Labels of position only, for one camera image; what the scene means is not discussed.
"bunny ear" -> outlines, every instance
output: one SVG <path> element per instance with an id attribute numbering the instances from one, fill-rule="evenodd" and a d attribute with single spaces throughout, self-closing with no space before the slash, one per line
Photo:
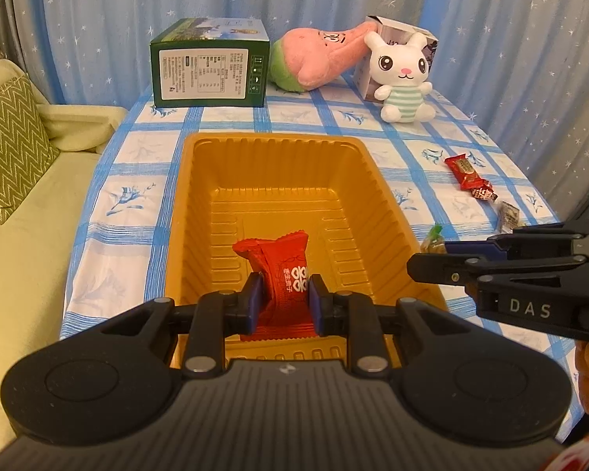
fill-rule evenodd
<path id="1" fill-rule="evenodd" d="M 377 48 L 385 46 L 384 39 L 379 36 L 377 32 L 369 32 L 364 36 L 364 42 L 371 51 L 375 51 Z"/>
<path id="2" fill-rule="evenodd" d="M 418 48 L 419 50 L 425 48 L 428 44 L 428 39 L 426 39 L 425 35 L 421 32 L 415 32 L 412 34 L 408 42 L 406 43 L 407 46 L 413 46 Z"/>

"blue and white checkered tablecloth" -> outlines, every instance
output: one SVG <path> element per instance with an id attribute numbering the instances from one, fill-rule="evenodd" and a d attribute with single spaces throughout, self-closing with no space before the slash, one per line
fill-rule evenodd
<path id="1" fill-rule="evenodd" d="M 181 150 L 195 132 L 320 133 L 362 140 L 387 180 L 418 240 L 435 222 L 448 240 L 485 239 L 497 213 L 490 202 L 461 192 L 444 164 L 466 153 L 500 199 L 521 209 L 523 222 L 556 221 L 537 189 L 471 119 L 433 92 L 432 122 L 387 124 L 379 106 L 364 102 L 350 77 L 309 93 L 267 89 L 263 108 L 157 109 L 152 91 L 135 103 L 95 170 L 70 261 L 61 337 L 163 294 L 168 237 Z M 450 311 L 554 358 L 572 377 L 572 340 L 476 317 L 461 287 L 441 287 Z M 575 397 L 560 436 L 582 415 Z"/>

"green and white striped shirt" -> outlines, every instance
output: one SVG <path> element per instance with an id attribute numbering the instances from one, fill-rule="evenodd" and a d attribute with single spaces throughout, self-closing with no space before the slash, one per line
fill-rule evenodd
<path id="1" fill-rule="evenodd" d="M 399 108 L 400 122 L 412 122 L 415 119 L 416 108 L 423 104 L 423 94 L 416 86 L 394 86 L 384 104 Z"/>

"nutrition label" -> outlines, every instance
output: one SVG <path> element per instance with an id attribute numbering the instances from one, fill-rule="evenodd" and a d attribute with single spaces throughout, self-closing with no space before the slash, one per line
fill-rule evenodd
<path id="1" fill-rule="evenodd" d="M 244 99 L 248 57 L 246 49 L 161 50 L 161 98 Z"/>

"cardboard box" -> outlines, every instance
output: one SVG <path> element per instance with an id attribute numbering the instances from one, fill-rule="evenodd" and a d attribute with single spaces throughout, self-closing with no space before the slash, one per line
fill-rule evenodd
<path id="1" fill-rule="evenodd" d="M 430 68 L 432 68 L 432 60 L 434 54 L 437 52 L 438 39 L 428 30 L 419 28 L 417 26 L 395 21 L 393 19 L 387 19 L 385 17 L 377 15 L 369 15 L 367 21 L 374 21 L 377 23 L 377 33 L 387 42 L 387 44 L 406 44 L 410 36 L 415 32 L 421 32 L 428 39 L 428 44 L 423 48 L 423 54 L 425 59 L 428 61 Z M 365 58 L 360 60 L 358 65 L 355 67 L 353 74 L 353 82 L 358 87 L 360 95 L 363 99 L 372 102 L 379 102 L 373 93 L 379 88 L 379 83 L 375 83 L 371 79 L 369 71 L 369 62 L 371 61 L 371 53 Z"/>
<path id="2" fill-rule="evenodd" d="M 155 106 L 263 106 L 269 51 L 259 19 L 179 19 L 151 41 Z"/>

